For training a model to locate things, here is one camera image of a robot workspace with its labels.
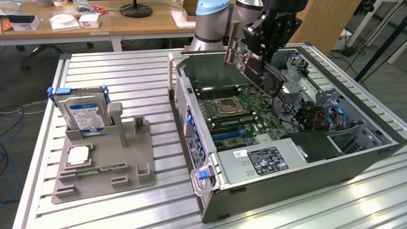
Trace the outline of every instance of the blue cable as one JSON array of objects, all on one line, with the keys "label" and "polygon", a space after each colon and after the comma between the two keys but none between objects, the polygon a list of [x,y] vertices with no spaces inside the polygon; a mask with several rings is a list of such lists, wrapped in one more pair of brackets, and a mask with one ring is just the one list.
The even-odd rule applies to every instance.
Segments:
[{"label": "blue cable", "polygon": [[12,160],[12,158],[8,156],[8,154],[5,152],[0,151],[0,154],[4,155],[8,158],[9,162],[10,162],[12,171],[13,171],[13,181],[14,181],[14,190],[13,190],[12,194],[0,203],[0,206],[1,206],[18,193],[20,185],[18,185],[17,172],[16,172],[14,166],[13,166],[13,160]]},{"label": "blue cable", "polygon": [[18,129],[17,129],[16,133],[13,135],[10,135],[8,138],[5,138],[4,140],[1,140],[0,141],[0,144],[1,144],[1,143],[5,143],[6,141],[9,141],[13,137],[16,137],[16,135],[21,132],[21,130],[22,130],[22,122],[21,122],[20,119],[13,119],[13,118],[0,117],[0,119],[6,120],[6,121],[14,121],[14,122],[20,123]]},{"label": "blue cable", "polygon": [[342,119],[344,119],[344,123],[345,123],[345,126],[344,127],[348,127],[348,118],[346,118],[346,116],[345,116],[345,112],[344,112],[344,109],[342,109],[342,107],[338,105],[338,104],[332,104],[332,105],[329,105],[326,108],[325,108],[325,116],[328,117],[328,122],[332,124],[332,125],[334,125],[334,122],[333,122],[333,120],[330,119],[330,117],[329,117],[329,108],[337,108],[338,110],[340,110],[340,112],[341,112],[341,115],[342,115]]},{"label": "blue cable", "polygon": [[[0,116],[0,119],[2,120],[6,120],[6,121],[14,121],[14,122],[18,122],[18,129],[16,131],[16,133],[13,135],[10,135],[8,138],[5,138],[4,140],[0,141],[0,144],[1,143],[5,143],[8,142],[13,137],[16,137],[16,135],[21,132],[21,129],[22,129],[22,122],[20,119],[13,119],[13,118],[4,118]],[[0,151],[0,154],[8,159],[9,163],[10,163],[10,167],[12,167],[12,172],[13,172],[13,181],[14,181],[14,190],[13,192],[10,193],[10,195],[2,200],[2,202],[0,202],[0,206],[9,200],[14,197],[14,195],[18,193],[18,189],[20,189],[20,185],[18,185],[18,176],[17,176],[17,172],[14,170],[14,165],[13,165],[13,160],[12,158],[9,157],[8,153],[5,152],[5,149],[4,151]]]}]

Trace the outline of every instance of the black lamp base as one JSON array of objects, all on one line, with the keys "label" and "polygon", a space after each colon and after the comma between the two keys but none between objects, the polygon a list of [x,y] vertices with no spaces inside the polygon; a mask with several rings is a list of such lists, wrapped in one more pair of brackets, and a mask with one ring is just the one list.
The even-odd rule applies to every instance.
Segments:
[{"label": "black lamp base", "polygon": [[128,4],[120,7],[120,13],[130,18],[144,18],[152,15],[152,8],[146,5],[137,4],[137,8],[129,7],[133,4]]}]

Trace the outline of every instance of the power supply label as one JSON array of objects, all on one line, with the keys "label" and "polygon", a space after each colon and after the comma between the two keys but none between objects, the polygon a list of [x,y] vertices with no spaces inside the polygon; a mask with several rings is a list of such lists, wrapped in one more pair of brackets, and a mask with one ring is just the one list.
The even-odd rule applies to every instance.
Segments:
[{"label": "power supply label", "polygon": [[288,165],[274,146],[248,152],[246,155],[260,176],[288,169]]},{"label": "power supply label", "polygon": [[104,129],[101,116],[97,115],[97,104],[81,104],[69,107],[76,125],[82,132],[97,132]]}]

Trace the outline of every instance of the metal table surface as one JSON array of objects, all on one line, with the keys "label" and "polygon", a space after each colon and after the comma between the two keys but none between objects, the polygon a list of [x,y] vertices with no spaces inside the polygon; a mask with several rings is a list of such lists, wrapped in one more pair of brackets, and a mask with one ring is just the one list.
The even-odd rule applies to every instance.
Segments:
[{"label": "metal table surface", "polygon": [[[310,46],[301,45],[349,90],[407,138],[407,124]],[[14,229],[20,228],[405,228],[407,147],[354,179],[214,223],[202,224],[166,98],[166,55],[177,50],[73,54],[58,61],[53,88],[106,84],[122,119],[150,122],[157,184],[144,189],[53,205],[50,193],[65,121],[48,102]],[[309,77],[332,86],[312,66]]]}]

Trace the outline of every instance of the cpu socket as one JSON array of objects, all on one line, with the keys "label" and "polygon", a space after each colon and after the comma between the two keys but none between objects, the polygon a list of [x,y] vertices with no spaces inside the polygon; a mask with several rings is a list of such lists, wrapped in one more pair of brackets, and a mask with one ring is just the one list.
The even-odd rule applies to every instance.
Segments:
[{"label": "cpu socket", "polygon": [[214,104],[218,110],[218,114],[221,116],[237,115],[244,113],[244,109],[241,108],[238,98],[224,98],[214,100]]}]

